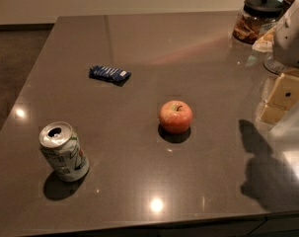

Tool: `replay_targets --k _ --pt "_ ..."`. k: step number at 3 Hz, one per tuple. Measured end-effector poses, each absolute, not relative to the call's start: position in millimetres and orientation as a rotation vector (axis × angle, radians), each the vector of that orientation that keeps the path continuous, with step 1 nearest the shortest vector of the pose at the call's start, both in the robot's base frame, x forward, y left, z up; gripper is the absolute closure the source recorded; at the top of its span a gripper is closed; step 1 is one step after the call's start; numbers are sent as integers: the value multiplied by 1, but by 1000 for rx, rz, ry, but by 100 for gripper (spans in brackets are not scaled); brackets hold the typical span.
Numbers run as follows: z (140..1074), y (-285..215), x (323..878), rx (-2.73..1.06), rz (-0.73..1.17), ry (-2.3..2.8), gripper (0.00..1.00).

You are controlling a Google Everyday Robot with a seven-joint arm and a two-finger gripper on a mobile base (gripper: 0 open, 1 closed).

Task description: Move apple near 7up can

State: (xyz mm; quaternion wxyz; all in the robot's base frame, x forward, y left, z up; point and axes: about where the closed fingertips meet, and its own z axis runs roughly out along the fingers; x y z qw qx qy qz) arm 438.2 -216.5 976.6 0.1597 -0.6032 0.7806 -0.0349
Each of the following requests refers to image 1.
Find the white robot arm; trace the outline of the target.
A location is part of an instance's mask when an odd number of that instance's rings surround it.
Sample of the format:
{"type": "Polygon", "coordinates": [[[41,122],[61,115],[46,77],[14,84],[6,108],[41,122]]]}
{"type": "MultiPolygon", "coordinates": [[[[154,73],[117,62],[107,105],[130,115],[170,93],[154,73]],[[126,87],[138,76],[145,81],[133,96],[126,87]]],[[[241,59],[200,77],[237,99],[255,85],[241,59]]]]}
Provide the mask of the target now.
{"type": "Polygon", "coordinates": [[[299,0],[278,21],[263,65],[276,79],[259,117],[276,124],[299,102],[299,0]]]}

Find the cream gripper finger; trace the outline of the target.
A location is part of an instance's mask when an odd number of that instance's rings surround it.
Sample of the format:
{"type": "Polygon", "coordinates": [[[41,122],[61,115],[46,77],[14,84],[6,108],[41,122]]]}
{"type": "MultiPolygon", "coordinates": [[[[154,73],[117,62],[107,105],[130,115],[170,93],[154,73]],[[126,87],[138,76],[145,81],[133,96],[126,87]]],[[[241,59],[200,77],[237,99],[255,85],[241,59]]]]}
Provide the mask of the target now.
{"type": "Polygon", "coordinates": [[[286,70],[275,80],[264,101],[260,120],[278,123],[299,102],[299,70],[286,70]]]}

